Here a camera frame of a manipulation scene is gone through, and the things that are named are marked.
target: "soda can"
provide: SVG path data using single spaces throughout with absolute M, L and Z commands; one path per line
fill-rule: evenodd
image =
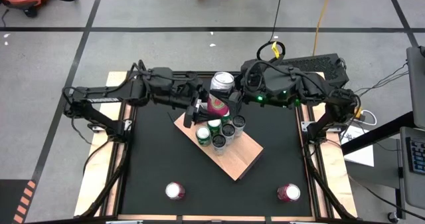
M 216 155 L 223 155 L 224 149 L 226 148 L 226 138 L 219 134 L 212 138 L 212 145 Z
M 229 111 L 227 111 L 227 113 L 226 113 L 223 117 L 221 117 L 221 124 L 222 124 L 222 125 L 225 125 L 225 124 L 227 124 L 229 121 L 230 121 L 230 112 L 229 112 Z
M 205 126 L 199 127 L 197 129 L 196 135 L 197 135 L 199 145 L 206 147 L 211 144 L 211 133 L 207 127 Z
M 241 115 L 237 115 L 232 119 L 232 123 L 235 129 L 234 135 L 240 137 L 245 128 L 245 118 Z
M 214 77 L 211 79 L 210 90 L 231 90 L 233 86 L 233 75 L 227 72 L 216 72 Z M 228 106 L 218 98 L 214 97 L 212 94 L 209 94 L 207 100 L 207 110 L 210 114 L 224 116 L 228 112 Z
M 178 200 L 185 196 L 185 188 L 178 182 L 172 181 L 165 188 L 165 194 L 169 199 Z
M 211 132 L 211 136 L 220 134 L 221 120 L 209 120 L 207 122 L 207 124 L 208 124 L 208 128 Z
M 297 201 L 300 195 L 299 188 L 292 183 L 278 188 L 278 198 L 285 202 Z
M 234 138 L 234 126 L 232 124 L 225 124 L 221 128 L 221 134 L 226 138 L 226 145 L 229 146 Z

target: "floor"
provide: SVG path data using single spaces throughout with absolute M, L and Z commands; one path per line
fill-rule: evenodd
M 282 0 L 274 36 L 285 44 L 287 58 L 312 54 L 323 2 Z M 103 86 L 108 72 L 127 70 L 140 58 L 148 67 L 238 70 L 270 38 L 277 3 L 50 0 L 34 19 L 10 10 L 7 27 L 0 27 L 0 179 L 37 182 L 26 221 L 74 213 L 89 146 L 61 116 L 64 85 Z M 329 0 L 316 54 L 346 60 L 348 88 L 372 86 L 405 63 L 407 47 L 425 43 L 424 6 L 425 0 Z M 362 105 L 375 113 L 378 126 L 410 111 L 408 77 L 370 91 Z M 85 124 L 76 122 L 90 137 Z M 394 202 L 393 189 L 365 185 Z M 359 217 L 387 222 L 391 206 L 356 183 L 351 187 Z

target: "green can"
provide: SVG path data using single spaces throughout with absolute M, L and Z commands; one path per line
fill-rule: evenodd
M 211 136 L 215 136 L 217 134 L 220 134 L 220 125 L 221 125 L 221 120 L 209 120 L 208 121 L 208 128 L 210 130 Z
M 205 127 L 205 126 L 201 126 L 197 129 L 197 139 L 198 139 L 198 143 L 201 146 L 208 146 L 211 143 L 211 133 L 210 130 Z
M 227 111 L 226 115 L 224 115 L 223 117 L 221 117 L 221 124 L 225 125 L 230 121 L 230 112 Z

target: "can top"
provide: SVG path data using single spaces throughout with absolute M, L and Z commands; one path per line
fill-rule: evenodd
M 205 126 L 202 126 L 202 127 L 198 128 L 197 136 L 198 136 L 198 138 L 202 138 L 202 139 L 208 138 L 210 136 L 210 130 Z
M 209 120 L 208 125 L 211 127 L 218 127 L 221 124 L 221 120 Z
M 223 133 L 224 136 L 229 137 L 234 134 L 234 126 L 232 124 L 225 124 L 221 128 L 221 132 Z
M 214 79 L 223 84 L 231 84 L 234 81 L 233 75 L 227 72 L 217 72 L 214 74 Z
M 245 126 L 245 118 L 242 117 L 241 115 L 235 116 L 233 118 L 233 121 L 232 122 L 233 122 L 233 125 L 235 127 L 238 127 L 238 128 Z
M 226 144 L 226 138 L 223 135 L 215 135 L 212 138 L 212 144 L 214 145 L 214 147 L 218 147 L 221 148 Z
M 180 193 L 180 187 L 179 184 L 175 183 L 175 182 L 171 182 L 170 184 L 167 185 L 167 187 L 165 188 L 165 193 L 167 194 L 168 197 L 170 198 L 174 198 L 177 197 Z
M 289 184 L 286 188 L 286 195 L 292 200 L 297 200 L 301 195 L 301 192 L 299 191 L 299 188 L 296 185 Z

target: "orange striped tape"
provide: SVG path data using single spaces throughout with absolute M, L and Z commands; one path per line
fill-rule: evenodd
M 24 189 L 23 195 L 21 197 L 21 202 L 16 209 L 16 214 L 13 217 L 14 223 L 23 223 L 25 218 L 27 217 L 27 213 L 29 210 L 29 205 L 31 204 L 31 199 L 33 198 L 33 194 L 35 192 L 35 182 L 29 181 L 26 188 Z

